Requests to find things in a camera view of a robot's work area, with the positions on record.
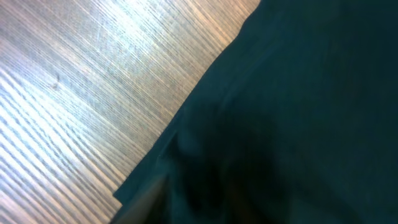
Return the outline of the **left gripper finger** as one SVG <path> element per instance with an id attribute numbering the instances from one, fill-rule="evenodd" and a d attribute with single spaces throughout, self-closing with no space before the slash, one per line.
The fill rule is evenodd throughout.
<path id="1" fill-rule="evenodd" d="M 165 193 L 166 177 L 158 177 L 136 196 L 128 205 L 123 205 L 120 211 L 110 221 L 112 224 L 143 224 Z"/>

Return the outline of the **black t-shirt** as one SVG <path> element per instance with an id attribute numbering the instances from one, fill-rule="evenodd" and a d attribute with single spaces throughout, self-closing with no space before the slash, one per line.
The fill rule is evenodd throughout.
<path id="1" fill-rule="evenodd" d="M 158 177 L 145 223 L 396 223 L 397 2 L 261 1 L 115 197 Z"/>

